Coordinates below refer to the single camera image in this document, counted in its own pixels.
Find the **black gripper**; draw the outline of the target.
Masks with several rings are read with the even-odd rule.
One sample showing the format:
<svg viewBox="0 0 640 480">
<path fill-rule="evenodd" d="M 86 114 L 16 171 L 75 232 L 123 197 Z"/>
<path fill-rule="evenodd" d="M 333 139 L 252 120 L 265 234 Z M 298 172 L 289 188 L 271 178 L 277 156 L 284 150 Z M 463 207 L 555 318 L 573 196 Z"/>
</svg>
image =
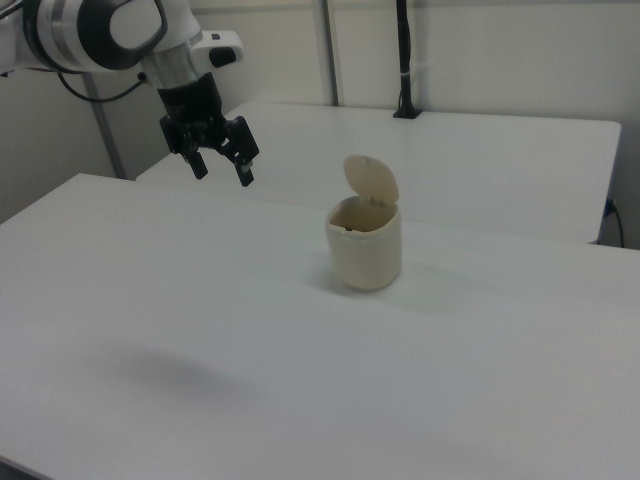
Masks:
<svg viewBox="0 0 640 480">
<path fill-rule="evenodd" d="M 242 187 L 253 181 L 252 166 L 260 150 L 242 116 L 226 120 L 214 77 L 206 73 L 195 82 L 159 89 L 166 110 L 160 119 L 169 151 L 189 164 L 196 179 L 203 179 L 207 167 L 199 148 L 216 150 L 234 166 Z"/>
</svg>

